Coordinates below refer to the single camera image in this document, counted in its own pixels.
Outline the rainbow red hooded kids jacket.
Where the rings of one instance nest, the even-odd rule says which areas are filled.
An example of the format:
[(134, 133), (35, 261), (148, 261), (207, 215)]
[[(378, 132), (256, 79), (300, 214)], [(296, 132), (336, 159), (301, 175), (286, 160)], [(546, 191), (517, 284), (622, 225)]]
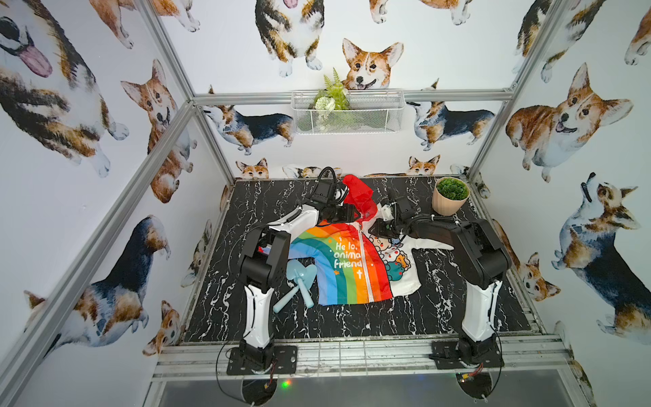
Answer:
[(323, 306), (368, 304), (415, 293), (421, 284), (413, 251), (453, 247), (426, 238), (372, 235), (371, 226), (389, 207), (378, 205), (373, 190), (356, 176), (345, 176), (343, 183), (349, 187), (344, 202), (354, 205), (362, 219), (310, 228), (293, 239), (288, 258), (313, 259)]

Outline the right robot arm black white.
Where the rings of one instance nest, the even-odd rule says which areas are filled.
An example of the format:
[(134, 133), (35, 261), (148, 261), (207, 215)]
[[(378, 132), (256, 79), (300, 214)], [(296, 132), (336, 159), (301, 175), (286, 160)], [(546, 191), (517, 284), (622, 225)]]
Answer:
[(376, 220), (370, 227), (376, 237), (413, 237), (451, 246), (461, 276), (466, 280), (466, 310), (456, 348), (447, 354), (433, 354), (439, 361), (461, 361), (468, 366), (482, 363), (497, 339), (494, 319), (498, 293), (511, 260), (505, 246), (485, 219), (458, 221), (451, 217), (395, 215)]

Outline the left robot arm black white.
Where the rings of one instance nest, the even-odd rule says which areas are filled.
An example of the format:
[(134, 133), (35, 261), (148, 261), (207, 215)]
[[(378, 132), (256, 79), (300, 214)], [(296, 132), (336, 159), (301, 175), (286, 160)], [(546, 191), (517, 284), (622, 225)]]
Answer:
[(237, 263), (247, 299), (246, 330), (239, 345), (246, 359), (264, 366), (271, 363), (271, 296), (285, 276), (291, 242), (312, 227), (360, 219), (361, 213), (350, 203), (303, 203), (249, 231)]

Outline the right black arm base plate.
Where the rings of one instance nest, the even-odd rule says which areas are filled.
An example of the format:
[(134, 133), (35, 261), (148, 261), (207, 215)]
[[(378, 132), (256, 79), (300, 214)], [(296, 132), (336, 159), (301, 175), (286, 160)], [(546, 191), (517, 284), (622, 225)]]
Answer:
[(476, 369), (500, 368), (504, 366), (503, 357), (495, 337), (482, 342), (474, 342), (467, 338), (456, 341), (432, 342), (429, 358), (435, 362), (438, 369)]

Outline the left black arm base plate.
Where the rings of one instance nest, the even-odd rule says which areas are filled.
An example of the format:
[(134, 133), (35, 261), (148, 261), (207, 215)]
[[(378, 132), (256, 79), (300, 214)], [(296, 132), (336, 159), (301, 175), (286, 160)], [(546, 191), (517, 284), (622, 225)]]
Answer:
[(298, 348), (271, 344), (265, 349), (254, 349), (245, 344), (243, 349), (232, 349), (228, 359), (228, 376), (294, 374), (297, 370)]

